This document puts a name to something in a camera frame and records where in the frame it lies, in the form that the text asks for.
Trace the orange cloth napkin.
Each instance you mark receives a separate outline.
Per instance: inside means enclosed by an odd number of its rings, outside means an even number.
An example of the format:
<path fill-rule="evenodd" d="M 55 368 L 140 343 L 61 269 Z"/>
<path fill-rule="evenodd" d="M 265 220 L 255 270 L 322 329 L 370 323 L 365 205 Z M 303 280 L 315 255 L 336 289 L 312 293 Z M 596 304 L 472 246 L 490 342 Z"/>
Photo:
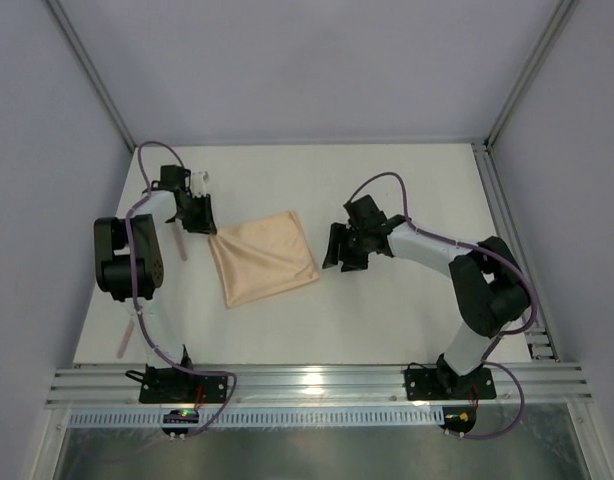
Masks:
<path fill-rule="evenodd" d="M 221 227 L 209 237 L 209 247 L 229 309 L 320 278 L 294 211 Z"/>

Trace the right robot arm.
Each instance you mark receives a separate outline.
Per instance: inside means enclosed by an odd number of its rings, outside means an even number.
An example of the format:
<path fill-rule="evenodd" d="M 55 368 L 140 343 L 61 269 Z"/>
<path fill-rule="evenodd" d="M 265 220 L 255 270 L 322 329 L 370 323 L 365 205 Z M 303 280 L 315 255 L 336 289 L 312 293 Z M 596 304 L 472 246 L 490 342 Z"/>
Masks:
<path fill-rule="evenodd" d="M 493 399 L 485 362 L 505 327 L 531 307 L 527 282 L 499 237 L 467 244 L 415 227 L 402 214 L 392 217 L 365 195 L 344 206 L 348 219 L 329 229 L 323 268 L 364 271 L 372 254 L 408 260 L 447 276 L 462 324 L 433 366 L 410 363 L 404 371 L 410 400 Z"/>

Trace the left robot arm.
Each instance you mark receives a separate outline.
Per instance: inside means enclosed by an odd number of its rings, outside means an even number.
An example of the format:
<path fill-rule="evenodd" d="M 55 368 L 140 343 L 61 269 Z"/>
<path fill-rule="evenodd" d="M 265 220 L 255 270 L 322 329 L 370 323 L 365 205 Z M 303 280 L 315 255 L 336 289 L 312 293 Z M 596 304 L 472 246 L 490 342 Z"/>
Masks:
<path fill-rule="evenodd" d="M 165 265 L 158 234 L 168 225 L 179 225 L 192 234 L 217 233 L 207 172 L 165 165 L 160 178 L 147 184 L 124 217 L 97 219 L 93 226 L 96 282 L 129 312 L 142 336 L 148 371 L 167 369 L 196 377 L 159 294 Z"/>

